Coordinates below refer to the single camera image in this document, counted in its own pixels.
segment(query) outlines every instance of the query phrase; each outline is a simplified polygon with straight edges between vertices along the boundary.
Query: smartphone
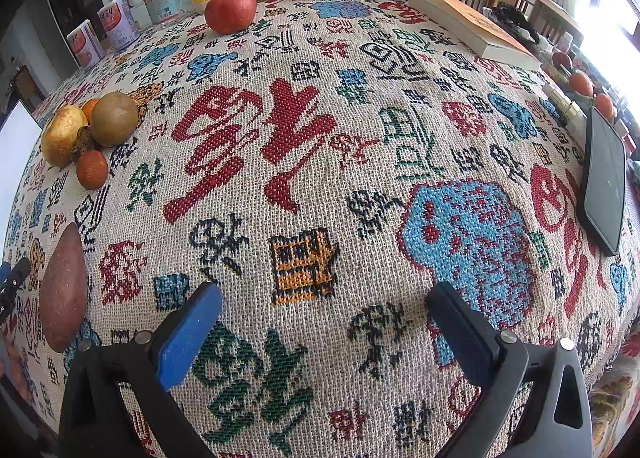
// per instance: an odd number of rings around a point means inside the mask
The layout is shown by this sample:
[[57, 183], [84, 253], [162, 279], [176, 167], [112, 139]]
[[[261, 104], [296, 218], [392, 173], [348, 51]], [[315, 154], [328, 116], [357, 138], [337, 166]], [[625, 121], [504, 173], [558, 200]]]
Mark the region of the smartphone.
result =
[[626, 154], [618, 133], [591, 107], [578, 197], [578, 220], [605, 255], [616, 255], [625, 210]]

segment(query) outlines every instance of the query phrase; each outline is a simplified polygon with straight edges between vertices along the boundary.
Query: woven fabric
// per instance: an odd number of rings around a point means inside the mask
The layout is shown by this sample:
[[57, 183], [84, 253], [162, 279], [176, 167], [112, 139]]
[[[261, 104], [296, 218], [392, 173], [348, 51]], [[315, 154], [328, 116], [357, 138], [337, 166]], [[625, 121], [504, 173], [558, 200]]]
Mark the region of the woven fabric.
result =
[[[638, 233], [625, 216], [619, 257], [589, 243], [582, 153], [544, 82], [397, 0], [270, 0], [222, 37], [190, 17], [73, 76], [42, 123], [114, 90], [142, 123], [97, 191], [39, 144], [24, 170], [4, 257], [33, 271], [4, 328], [36, 409], [58, 427], [82, 337], [129, 341], [209, 280], [222, 314], [171, 393], [221, 457], [434, 456], [479, 395], [430, 321], [434, 281], [527, 342], [572, 338], [592, 384], [637, 309]], [[89, 304], [56, 354], [38, 289], [70, 221]]]

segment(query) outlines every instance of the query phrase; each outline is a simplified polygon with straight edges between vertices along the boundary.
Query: phone screen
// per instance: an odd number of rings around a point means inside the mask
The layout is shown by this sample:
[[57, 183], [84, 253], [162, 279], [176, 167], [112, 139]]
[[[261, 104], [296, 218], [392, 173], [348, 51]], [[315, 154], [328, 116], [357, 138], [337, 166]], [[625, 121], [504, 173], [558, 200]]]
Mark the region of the phone screen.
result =
[[615, 254], [625, 206], [625, 147], [597, 110], [592, 107], [590, 114], [591, 150], [584, 212], [609, 251]]

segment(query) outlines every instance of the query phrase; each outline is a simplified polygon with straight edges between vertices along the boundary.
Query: orange book cover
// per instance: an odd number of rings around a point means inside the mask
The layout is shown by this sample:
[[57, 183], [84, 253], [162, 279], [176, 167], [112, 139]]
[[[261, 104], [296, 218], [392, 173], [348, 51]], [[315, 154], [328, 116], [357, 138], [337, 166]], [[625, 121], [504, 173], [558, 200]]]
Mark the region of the orange book cover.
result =
[[491, 22], [484, 15], [482, 15], [481, 13], [478, 13], [476, 10], [471, 8], [471, 6], [467, 6], [462, 1], [459, 1], [459, 0], [443, 0], [443, 1], [449, 6], [451, 6], [458, 14], [460, 14], [462, 18], [466, 19], [466, 21], [468, 21], [469, 24], [478, 26], [479, 28], [482, 28], [482, 30], [493, 35], [495, 38], [508, 43], [510, 46], [512, 46], [513, 48], [516, 48], [518, 51], [526, 53], [527, 55], [531, 55], [531, 53], [528, 52], [527, 49], [522, 44], [516, 41], [513, 37], [511, 37], [506, 31], [500, 28], [497, 24], [495, 24], [494, 22]]

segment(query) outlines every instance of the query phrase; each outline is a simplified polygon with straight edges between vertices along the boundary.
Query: metal screw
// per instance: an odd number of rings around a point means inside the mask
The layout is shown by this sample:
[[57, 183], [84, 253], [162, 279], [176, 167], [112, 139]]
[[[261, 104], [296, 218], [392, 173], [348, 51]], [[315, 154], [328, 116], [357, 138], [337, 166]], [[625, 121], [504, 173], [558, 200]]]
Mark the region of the metal screw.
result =
[[151, 337], [153, 337], [153, 333], [144, 330], [142, 332], [138, 332], [136, 333], [136, 336], [134, 337], [135, 342], [137, 342], [138, 344], [146, 344], [151, 340]]
[[568, 352], [574, 349], [574, 342], [571, 339], [568, 339], [567, 337], [563, 337], [562, 339], [560, 339], [560, 345], [562, 346], [562, 348], [566, 349]]
[[502, 339], [503, 343], [513, 344], [517, 342], [518, 336], [513, 333], [511, 330], [502, 330], [500, 332], [500, 339]]
[[81, 352], [85, 352], [89, 348], [91, 348], [91, 339], [82, 339], [78, 345], [78, 350]]

